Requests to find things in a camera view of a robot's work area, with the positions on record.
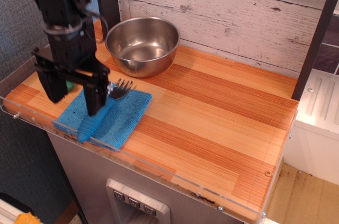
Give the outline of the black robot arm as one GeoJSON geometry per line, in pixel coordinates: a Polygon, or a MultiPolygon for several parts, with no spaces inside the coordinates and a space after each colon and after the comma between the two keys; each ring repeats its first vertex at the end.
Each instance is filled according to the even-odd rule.
{"type": "Polygon", "coordinates": [[[35,68],[49,100],[68,94],[67,81],[81,84],[87,111],[96,115],[105,105],[110,70],[96,58],[91,0],[34,0],[42,14],[42,29],[49,46],[34,48],[35,68]]]}

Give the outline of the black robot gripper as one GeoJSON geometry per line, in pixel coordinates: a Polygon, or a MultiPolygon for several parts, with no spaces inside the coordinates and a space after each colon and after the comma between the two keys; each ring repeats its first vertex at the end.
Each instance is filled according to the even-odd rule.
{"type": "Polygon", "coordinates": [[[73,81],[84,88],[88,115],[96,115],[106,103],[109,69],[95,56],[94,30],[49,34],[48,40],[48,47],[32,50],[35,69],[48,99],[58,103],[68,94],[66,81],[73,81]]]}

